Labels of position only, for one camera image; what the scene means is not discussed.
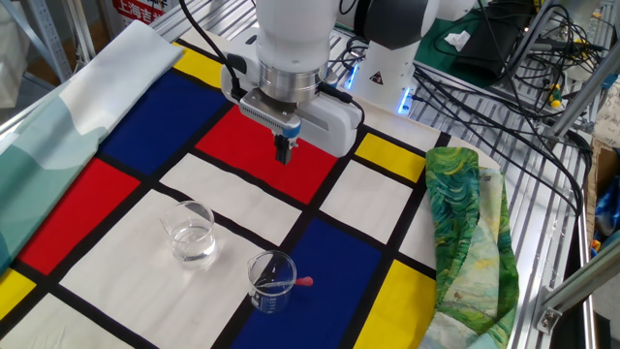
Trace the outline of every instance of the beaker with liquid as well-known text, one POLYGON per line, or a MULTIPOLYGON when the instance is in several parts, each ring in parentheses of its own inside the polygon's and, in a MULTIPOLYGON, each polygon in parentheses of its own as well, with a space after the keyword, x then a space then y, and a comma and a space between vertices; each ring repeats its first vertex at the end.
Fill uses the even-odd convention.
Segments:
POLYGON ((270 314, 289 302, 297 270, 287 254, 265 251, 248 261, 248 277, 250 301, 258 310, 270 314))

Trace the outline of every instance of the mondrian-style mat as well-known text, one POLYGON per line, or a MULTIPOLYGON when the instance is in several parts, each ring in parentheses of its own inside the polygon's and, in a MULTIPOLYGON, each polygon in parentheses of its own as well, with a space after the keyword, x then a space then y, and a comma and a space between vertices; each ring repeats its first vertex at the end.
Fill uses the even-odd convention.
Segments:
POLYGON ((462 141, 369 109, 348 156, 300 141, 283 166, 220 68, 187 48, 102 144, 0 279, 1 348, 418 347, 435 297, 424 156, 462 141), (215 213, 206 271, 176 264, 158 220, 186 200, 215 213), (246 262, 271 249, 315 285, 265 315, 246 262))

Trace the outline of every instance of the water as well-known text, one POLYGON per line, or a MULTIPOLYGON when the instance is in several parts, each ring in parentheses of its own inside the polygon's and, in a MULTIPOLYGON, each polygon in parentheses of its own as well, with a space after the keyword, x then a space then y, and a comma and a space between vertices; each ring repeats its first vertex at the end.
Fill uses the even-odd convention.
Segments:
POLYGON ((211 229, 181 227, 171 234, 173 254, 185 269, 196 270, 209 266, 215 260, 217 247, 211 229))

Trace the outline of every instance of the green patterned cloth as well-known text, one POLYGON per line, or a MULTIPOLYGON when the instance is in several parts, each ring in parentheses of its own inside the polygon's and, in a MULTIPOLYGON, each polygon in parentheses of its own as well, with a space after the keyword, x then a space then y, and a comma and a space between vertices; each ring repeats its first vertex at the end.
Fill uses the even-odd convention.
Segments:
POLYGON ((504 176, 476 151, 442 147, 426 154, 426 185, 437 297, 420 348, 506 348, 519 291, 504 176))

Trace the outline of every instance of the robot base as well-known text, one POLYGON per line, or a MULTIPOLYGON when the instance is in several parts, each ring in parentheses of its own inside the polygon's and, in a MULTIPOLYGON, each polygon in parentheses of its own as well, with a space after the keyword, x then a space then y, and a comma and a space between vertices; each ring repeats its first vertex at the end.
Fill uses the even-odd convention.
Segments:
POLYGON ((408 115, 418 88, 413 80, 418 45, 390 50, 370 42, 366 58, 355 65, 344 88, 383 110, 408 115))

